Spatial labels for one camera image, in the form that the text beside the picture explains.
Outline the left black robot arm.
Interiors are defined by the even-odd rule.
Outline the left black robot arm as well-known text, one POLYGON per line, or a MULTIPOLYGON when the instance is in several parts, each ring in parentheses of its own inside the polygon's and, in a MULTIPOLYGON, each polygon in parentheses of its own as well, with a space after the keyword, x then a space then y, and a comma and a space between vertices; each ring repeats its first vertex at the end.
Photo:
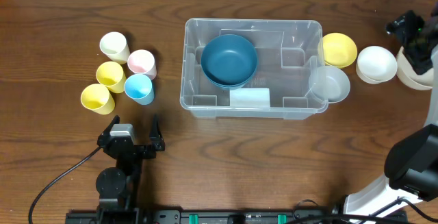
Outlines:
POLYGON ((143 161, 154 159, 157 152, 165 150, 157 116, 153 117, 149 140, 149 144, 136 145, 133 125, 121 124, 119 116, 115 116, 99 135, 97 145, 116 161, 116 166, 104 169, 96 179, 100 209, 133 208, 143 161))

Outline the dark blue large bowl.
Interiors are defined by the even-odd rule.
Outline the dark blue large bowl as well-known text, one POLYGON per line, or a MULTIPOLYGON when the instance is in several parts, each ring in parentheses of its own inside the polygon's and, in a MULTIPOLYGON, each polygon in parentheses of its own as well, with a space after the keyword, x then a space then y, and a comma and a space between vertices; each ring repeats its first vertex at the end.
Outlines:
POLYGON ((227 89, 227 90, 235 90, 238 88, 244 87, 248 84, 255 75, 243 76, 243 75, 219 75, 217 76, 208 76, 208 80, 215 86, 227 89))

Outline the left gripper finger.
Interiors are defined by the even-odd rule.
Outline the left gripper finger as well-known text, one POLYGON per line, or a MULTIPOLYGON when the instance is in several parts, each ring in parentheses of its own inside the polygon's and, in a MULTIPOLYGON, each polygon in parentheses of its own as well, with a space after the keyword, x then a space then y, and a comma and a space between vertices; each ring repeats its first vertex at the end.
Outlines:
POLYGON ((113 119, 112 119, 112 121, 110 122, 110 124, 103 130, 103 132, 102 132, 102 136, 110 136, 110 132, 111 132, 111 130, 112 130, 112 128, 113 128, 113 126, 115 125, 115 124, 119 124, 120 123, 120 117, 119 117, 119 115, 116 115, 113 119))
POLYGON ((152 145, 165 145, 164 138, 159 128, 158 116, 156 114, 153 117, 149 139, 152 145))

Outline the white small bowl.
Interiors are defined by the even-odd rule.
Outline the white small bowl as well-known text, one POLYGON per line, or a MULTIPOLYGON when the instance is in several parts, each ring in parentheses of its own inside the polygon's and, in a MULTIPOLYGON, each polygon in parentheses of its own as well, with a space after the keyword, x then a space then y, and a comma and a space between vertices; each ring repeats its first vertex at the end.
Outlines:
POLYGON ((383 47, 366 47, 357 58, 357 75, 368 84, 387 82, 396 75, 397 70, 395 56, 383 47))

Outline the pink plastic cup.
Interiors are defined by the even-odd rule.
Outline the pink plastic cup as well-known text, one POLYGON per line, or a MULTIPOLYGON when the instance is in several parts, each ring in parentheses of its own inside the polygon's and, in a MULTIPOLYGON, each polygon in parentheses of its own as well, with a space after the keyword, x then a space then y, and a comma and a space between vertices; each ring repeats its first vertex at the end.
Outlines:
POLYGON ((128 68, 135 74, 147 75, 151 80, 157 76, 154 55, 145 49, 139 49, 131 53, 127 60, 128 68))

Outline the white label on bin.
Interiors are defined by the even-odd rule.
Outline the white label on bin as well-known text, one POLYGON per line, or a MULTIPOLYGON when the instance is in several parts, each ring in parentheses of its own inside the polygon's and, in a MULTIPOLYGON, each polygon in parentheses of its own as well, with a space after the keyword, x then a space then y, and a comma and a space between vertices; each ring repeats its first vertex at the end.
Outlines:
POLYGON ((234 108, 269 108, 268 88, 239 88, 230 91, 230 106, 234 108))

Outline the clear plastic storage bin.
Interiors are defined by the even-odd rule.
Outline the clear plastic storage bin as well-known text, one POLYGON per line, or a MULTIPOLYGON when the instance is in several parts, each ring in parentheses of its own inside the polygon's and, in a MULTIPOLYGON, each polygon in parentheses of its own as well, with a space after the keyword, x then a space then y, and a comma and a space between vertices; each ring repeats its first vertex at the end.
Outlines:
POLYGON ((191 18, 185 24, 180 104, 197 118, 257 117, 303 120, 328 108, 311 92, 312 71, 324 66, 322 26, 315 20, 191 18), (235 34, 255 47, 259 65, 242 88, 268 88, 269 108, 234 108, 230 91, 213 85, 201 55, 214 38, 235 34))

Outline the yellow plastic cup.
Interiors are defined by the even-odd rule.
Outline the yellow plastic cup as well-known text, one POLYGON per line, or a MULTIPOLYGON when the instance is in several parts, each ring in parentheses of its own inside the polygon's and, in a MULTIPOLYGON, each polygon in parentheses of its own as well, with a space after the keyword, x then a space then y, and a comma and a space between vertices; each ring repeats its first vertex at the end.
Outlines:
POLYGON ((117 62, 104 62, 96 70, 98 83, 103 84, 114 93, 125 91, 126 76, 122 66, 117 62))
POLYGON ((84 88, 80 100, 83 107, 97 114, 106 115, 115 108, 115 101, 103 84, 91 84, 84 88))

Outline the cream plastic cup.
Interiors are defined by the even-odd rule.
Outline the cream plastic cup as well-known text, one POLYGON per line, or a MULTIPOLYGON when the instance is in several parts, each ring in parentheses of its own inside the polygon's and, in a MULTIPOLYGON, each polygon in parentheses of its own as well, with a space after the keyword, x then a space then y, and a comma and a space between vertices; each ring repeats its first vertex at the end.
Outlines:
POLYGON ((127 39, 120 32, 109 32, 104 35, 99 43, 100 50, 112 61, 126 64, 130 56, 127 39))

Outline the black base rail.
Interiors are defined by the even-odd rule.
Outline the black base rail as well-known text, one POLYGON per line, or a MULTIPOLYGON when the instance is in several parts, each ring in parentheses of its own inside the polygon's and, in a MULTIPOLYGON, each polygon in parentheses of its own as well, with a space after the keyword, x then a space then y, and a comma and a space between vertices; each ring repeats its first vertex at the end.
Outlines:
POLYGON ((322 216, 323 210, 298 209, 294 212, 180 212, 160 210, 155 213, 128 212, 69 212, 66 224, 282 224, 305 217, 322 216))

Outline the yellow plastic cup lower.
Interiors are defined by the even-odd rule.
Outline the yellow plastic cup lower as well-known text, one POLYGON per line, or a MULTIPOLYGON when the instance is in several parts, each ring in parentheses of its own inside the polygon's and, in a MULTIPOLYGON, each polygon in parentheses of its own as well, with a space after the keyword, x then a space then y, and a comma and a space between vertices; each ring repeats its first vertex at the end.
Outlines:
POLYGON ((80 100, 83 107, 97 114, 106 115, 115 108, 115 101, 103 84, 91 84, 84 88, 80 100))

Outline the light blue plastic cup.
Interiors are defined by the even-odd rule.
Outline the light blue plastic cup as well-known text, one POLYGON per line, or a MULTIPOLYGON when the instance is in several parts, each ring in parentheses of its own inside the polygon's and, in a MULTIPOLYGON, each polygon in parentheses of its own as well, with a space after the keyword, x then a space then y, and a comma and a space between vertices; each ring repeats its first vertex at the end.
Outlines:
POLYGON ((153 83, 147 75, 131 75, 127 78, 124 88, 126 95, 140 105, 148 105, 155 98, 153 83))

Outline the yellow small bowl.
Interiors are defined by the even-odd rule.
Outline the yellow small bowl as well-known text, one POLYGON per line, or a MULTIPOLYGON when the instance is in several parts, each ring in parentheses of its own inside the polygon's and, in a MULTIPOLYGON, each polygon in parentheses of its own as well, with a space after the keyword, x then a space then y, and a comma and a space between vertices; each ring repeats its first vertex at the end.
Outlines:
POLYGON ((358 50, 352 38, 341 33, 330 33, 322 38, 324 61, 337 68, 350 66, 358 56, 358 50))

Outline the beige large bowl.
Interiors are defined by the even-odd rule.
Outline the beige large bowl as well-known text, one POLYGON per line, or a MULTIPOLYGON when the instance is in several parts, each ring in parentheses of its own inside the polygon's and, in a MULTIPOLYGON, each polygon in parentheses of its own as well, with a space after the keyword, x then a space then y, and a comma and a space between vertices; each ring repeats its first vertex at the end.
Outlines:
POLYGON ((413 67, 409 64, 406 56, 403 54, 404 48, 401 47, 396 60, 398 63, 397 77, 409 88, 414 90, 430 90, 433 88, 434 70, 429 69, 426 73, 418 75, 413 67))

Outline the grey small bowl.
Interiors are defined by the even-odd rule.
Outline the grey small bowl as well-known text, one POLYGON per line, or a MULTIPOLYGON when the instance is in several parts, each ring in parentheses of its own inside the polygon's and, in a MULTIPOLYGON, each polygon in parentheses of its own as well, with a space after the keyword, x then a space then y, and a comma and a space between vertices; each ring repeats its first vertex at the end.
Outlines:
POLYGON ((339 103, 350 93, 347 74, 335 66, 321 66, 312 71, 309 85, 315 96, 329 103, 339 103))

